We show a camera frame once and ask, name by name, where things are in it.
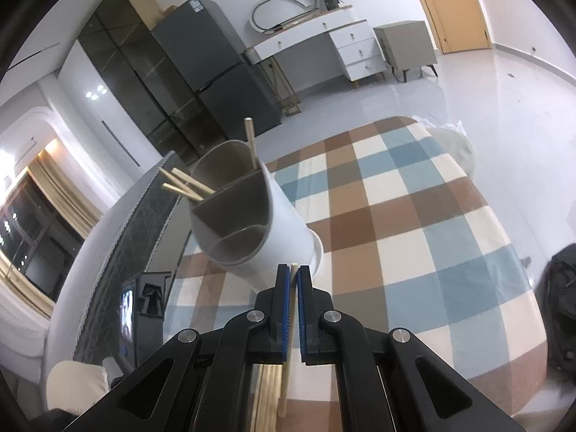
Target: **checkered tablecloth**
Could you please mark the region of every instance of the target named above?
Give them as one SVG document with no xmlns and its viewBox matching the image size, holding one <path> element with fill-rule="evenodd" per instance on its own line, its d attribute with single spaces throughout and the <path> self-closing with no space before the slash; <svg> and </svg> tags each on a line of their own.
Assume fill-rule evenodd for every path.
<svg viewBox="0 0 576 432">
<path fill-rule="evenodd" d="M 417 333 L 509 414 L 535 394 L 545 378 L 546 336 L 528 279 L 492 209 L 420 124 L 380 120 L 268 168 L 324 243 L 314 285 L 332 294 L 335 308 L 366 327 Z M 220 328 L 255 297 L 192 237 L 165 337 Z M 294 364 L 281 430 L 338 430 L 333 368 Z"/>
</svg>

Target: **screen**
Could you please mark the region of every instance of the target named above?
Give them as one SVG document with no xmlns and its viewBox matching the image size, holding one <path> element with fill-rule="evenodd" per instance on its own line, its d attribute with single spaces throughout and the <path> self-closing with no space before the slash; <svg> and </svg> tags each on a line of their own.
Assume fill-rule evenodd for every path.
<svg viewBox="0 0 576 432">
<path fill-rule="evenodd" d="M 120 308 L 120 333 L 128 341 L 132 341 L 132 311 L 134 307 L 134 292 L 132 289 L 122 294 Z"/>
</svg>

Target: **glossy floor tile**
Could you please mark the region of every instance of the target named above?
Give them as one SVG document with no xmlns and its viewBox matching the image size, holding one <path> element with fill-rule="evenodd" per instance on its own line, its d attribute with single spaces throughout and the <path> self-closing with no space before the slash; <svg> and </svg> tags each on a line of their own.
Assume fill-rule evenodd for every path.
<svg viewBox="0 0 576 432">
<path fill-rule="evenodd" d="M 521 258 L 531 284 L 546 261 L 576 240 L 576 87 L 508 53 L 441 56 L 439 77 L 412 70 L 408 83 L 341 77 L 302 99 L 301 113 L 256 140 L 271 161 L 308 144 L 395 115 L 435 125 L 461 121 L 477 154 L 473 180 Z"/>
</svg>

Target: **refrigerator door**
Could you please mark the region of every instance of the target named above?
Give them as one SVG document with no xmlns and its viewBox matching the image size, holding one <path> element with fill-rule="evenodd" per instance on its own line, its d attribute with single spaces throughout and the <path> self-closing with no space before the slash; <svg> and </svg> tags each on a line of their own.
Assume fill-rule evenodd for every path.
<svg viewBox="0 0 576 432">
<path fill-rule="evenodd" d="M 213 1 L 188 0 L 152 33 L 194 91 L 244 60 L 240 37 Z"/>
<path fill-rule="evenodd" d="M 281 109 L 257 67 L 242 63 L 200 94 L 229 139 L 246 141 L 244 118 L 254 119 L 255 134 L 280 124 Z"/>
</svg>

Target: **metal screw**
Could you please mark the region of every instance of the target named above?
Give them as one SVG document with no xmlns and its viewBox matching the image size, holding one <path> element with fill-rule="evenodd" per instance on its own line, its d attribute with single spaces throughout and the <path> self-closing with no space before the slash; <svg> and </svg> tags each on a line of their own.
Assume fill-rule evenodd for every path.
<svg viewBox="0 0 576 432">
<path fill-rule="evenodd" d="M 392 333 L 392 337 L 399 343 L 410 341 L 410 333 L 402 328 L 395 330 L 394 333 Z"/>
<path fill-rule="evenodd" d="M 262 321 L 264 320 L 264 312 L 261 310 L 250 310 L 246 314 L 246 318 L 250 321 Z"/>
<path fill-rule="evenodd" d="M 178 333 L 178 341 L 181 343 L 191 343 L 196 339 L 196 332 L 191 328 L 183 329 Z"/>
<path fill-rule="evenodd" d="M 329 310 L 326 313 L 324 313 L 324 320 L 326 320 L 326 321 L 336 323 L 337 321 L 340 321 L 341 319 L 342 319 L 342 315 L 340 314 L 339 311 Z"/>
</svg>

